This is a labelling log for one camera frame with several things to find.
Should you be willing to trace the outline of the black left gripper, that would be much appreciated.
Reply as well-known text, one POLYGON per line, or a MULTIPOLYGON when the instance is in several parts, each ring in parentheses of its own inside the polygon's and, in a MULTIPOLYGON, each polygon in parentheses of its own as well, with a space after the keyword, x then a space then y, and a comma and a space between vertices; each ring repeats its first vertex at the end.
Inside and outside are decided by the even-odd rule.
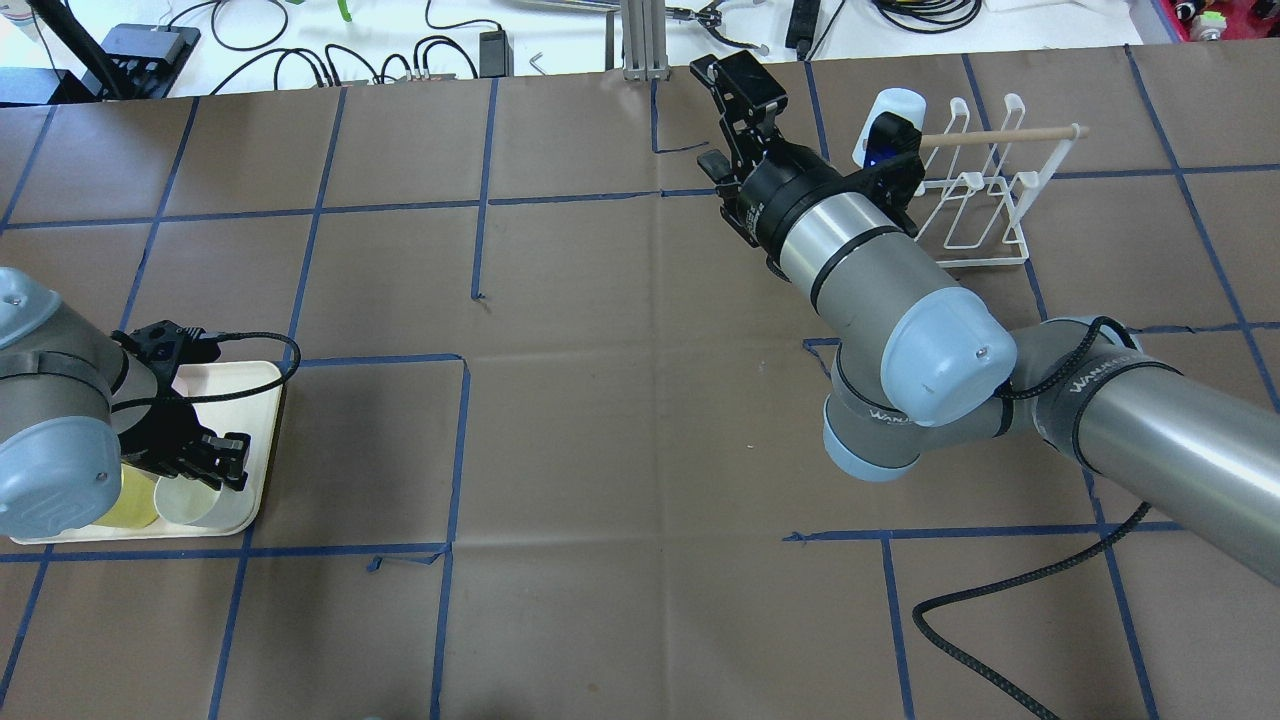
POLYGON ((251 436, 241 432, 218 436, 201 425, 195 406, 178 402, 180 393, 173 387, 178 366, 220 357, 216 342, 200 338, 204 332, 201 327, 164 320, 129 334, 110 333, 123 357, 138 363, 122 369, 114 380, 113 402, 150 401, 113 415, 127 419, 129 413, 141 413, 122 432, 122 460, 157 477, 187 477, 211 489, 242 492, 248 482, 251 436), (155 404, 152 398, 160 401, 155 404))

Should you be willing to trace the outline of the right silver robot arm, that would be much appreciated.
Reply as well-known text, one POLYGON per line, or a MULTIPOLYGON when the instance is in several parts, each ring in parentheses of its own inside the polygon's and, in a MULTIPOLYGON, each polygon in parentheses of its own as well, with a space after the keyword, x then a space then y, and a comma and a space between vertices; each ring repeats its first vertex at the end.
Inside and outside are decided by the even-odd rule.
POLYGON ((730 146, 698 164, 728 225, 838 337, 823 441, 850 477, 902 477, 932 448, 1032 428, 1271 582, 1277 415, 1146 355, 1106 316, 1006 331, 916 242, 927 136, 882 111, 844 176, 776 123, 785 90, 748 51, 694 60, 730 146))

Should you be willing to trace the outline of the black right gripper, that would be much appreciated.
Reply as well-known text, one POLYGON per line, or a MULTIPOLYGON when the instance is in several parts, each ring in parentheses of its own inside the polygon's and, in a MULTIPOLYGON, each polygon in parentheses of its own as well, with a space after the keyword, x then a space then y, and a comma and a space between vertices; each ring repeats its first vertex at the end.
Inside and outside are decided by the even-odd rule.
POLYGON ((748 245, 764 250, 769 269, 780 270, 785 236, 800 215, 840 193, 861 195, 888 223, 916 237, 908 206, 924 179, 919 152, 841 176, 810 147, 777 132, 788 95, 751 53, 708 54, 690 63, 690 73, 710 92, 722 132, 736 136, 745 150, 733 158, 708 150, 698 156, 698 167, 716 186, 721 215, 748 245), (762 142, 750 135, 771 137, 762 142))

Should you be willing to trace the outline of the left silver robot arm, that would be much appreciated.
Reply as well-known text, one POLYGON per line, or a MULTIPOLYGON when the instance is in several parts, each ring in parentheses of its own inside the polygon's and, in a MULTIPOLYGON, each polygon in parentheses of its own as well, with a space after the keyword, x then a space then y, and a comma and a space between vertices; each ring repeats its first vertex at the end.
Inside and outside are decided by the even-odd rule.
POLYGON ((105 333, 24 272, 1 270, 1 530, 52 537, 118 501, 123 466, 242 491, 251 438, 201 424, 177 370, 220 337, 157 322, 105 333))

